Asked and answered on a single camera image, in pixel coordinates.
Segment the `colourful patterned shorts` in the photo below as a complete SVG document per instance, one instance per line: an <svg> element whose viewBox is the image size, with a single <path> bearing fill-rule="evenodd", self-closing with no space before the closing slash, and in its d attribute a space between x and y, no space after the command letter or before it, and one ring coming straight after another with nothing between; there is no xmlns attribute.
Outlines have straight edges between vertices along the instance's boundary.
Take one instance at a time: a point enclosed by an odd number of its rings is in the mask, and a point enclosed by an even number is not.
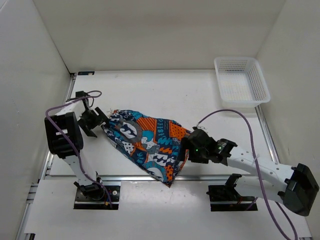
<svg viewBox="0 0 320 240"><path fill-rule="evenodd" d="M174 120L116 109L101 128L115 149L167 187L171 187L189 158L185 153L178 160L181 141L191 132Z"/></svg>

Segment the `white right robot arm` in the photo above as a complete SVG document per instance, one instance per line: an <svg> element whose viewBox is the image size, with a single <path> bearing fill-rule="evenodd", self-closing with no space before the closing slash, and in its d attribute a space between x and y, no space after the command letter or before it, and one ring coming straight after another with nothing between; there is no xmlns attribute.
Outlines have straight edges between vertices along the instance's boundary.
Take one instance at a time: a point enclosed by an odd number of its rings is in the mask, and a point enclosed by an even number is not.
<svg viewBox="0 0 320 240"><path fill-rule="evenodd" d="M185 156L193 163L223 164L255 176L249 178L233 173L225 184L210 185L207 195L212 202L238 202L246 197L266 198L307 217L320 190L308 166L302 163L290 166L255 158L235 142L225 138L214 140L202 129L195 129L182 138L178 160L182 161Z"/></svg>

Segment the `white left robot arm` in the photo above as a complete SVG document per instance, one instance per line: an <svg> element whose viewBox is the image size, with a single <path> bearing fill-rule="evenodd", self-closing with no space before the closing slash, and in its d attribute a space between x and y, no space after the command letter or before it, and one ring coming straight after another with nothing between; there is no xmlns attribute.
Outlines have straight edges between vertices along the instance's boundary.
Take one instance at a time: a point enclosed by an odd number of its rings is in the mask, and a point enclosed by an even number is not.
<svg viewBox="0 0 320 240"><path fill-rule="evenodd" d="M77 181L74 185L80 192L94 201L104 199L111 204L110 193L104 186L98 172L93 170L82 150L82 133L97 138L93 129L108 124L108 117L96 107L93 101L100 97L100 90L78 91L63 105L51 107L45 111L44 125L50 153L58 156L69 165Z"/></svg>

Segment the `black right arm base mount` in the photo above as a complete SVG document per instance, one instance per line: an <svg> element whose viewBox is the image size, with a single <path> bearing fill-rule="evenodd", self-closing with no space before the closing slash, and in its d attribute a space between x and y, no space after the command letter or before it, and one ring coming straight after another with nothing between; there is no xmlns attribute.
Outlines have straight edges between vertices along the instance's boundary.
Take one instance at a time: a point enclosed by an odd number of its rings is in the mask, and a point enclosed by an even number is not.
<svg viewBox="0 0 320 240"><path fill-rule="evenodd" d="M245 212L257 211L253 196L242 196L233 188L224 185L209 185L206 194L209 196L211 212Z"/></svg>

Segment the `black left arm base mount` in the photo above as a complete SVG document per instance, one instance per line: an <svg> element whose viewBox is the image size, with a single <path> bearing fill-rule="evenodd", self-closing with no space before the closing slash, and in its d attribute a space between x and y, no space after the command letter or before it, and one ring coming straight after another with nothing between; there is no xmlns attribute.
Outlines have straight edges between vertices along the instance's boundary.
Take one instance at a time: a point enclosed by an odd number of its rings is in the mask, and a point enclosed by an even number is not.
<svg viewBox="0 0 320 240"><path fill-rule="evenodd" d="M78 182L73 183L76 187L73 208L75 210L118 210L121 185L105 185L105 189L99 185L80 186Z"/></svg>

